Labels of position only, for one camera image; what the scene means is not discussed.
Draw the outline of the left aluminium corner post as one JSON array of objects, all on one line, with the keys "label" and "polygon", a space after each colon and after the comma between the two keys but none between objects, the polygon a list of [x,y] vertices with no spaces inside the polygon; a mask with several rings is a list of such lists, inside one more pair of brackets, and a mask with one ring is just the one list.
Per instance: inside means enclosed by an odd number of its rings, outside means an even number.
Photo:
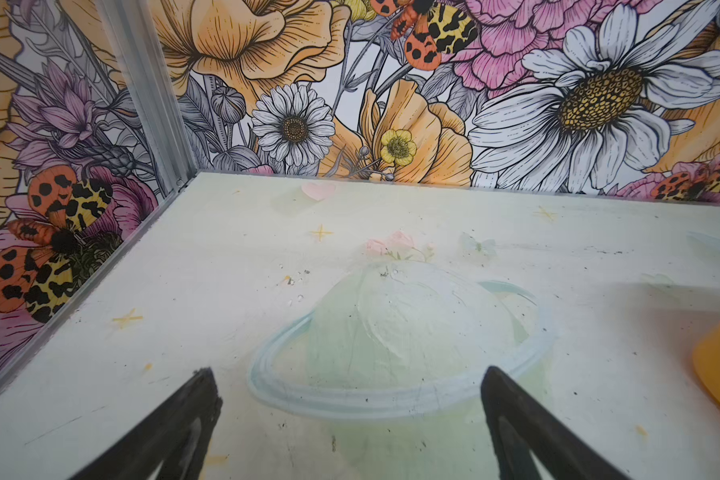
[{"label": "left aluminium corner post", "polygon": [[196,173],[178,101],[146,1],[98,1],[107,31],[167,193],[186,188]]}]

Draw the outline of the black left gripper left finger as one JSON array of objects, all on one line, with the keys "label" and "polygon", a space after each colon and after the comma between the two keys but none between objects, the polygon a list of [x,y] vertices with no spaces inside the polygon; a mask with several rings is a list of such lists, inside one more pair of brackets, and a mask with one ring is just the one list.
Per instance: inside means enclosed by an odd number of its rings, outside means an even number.
[{"label": "black left gripper left finger", "polygon": [[223,400],[210,368],[192,377],[75,479],[197,479]]}]

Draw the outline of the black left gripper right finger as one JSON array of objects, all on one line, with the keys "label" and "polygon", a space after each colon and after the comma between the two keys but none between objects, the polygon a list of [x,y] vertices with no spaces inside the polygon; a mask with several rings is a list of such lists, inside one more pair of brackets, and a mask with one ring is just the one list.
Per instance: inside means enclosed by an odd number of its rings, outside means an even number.
[{"label": "black left gripper right finger", "polygon": [[500,368],[480,394],[501,479],[539,479],[537,463],[554,479],[628,479]]}]

